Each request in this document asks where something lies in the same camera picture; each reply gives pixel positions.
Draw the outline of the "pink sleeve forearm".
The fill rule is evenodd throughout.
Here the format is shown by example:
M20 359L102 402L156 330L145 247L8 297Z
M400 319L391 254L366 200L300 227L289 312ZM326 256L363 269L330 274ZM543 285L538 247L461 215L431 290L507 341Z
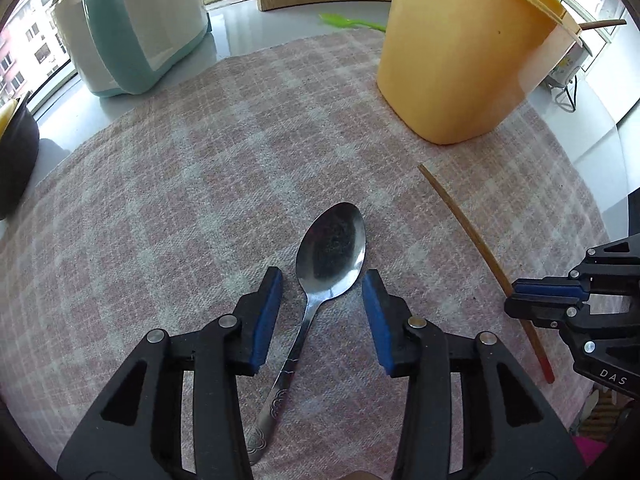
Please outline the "pink sleeve forearm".
M600 442L587 437L573 436L573 441L587 468L592 466L608 448L608 445L605 442Z

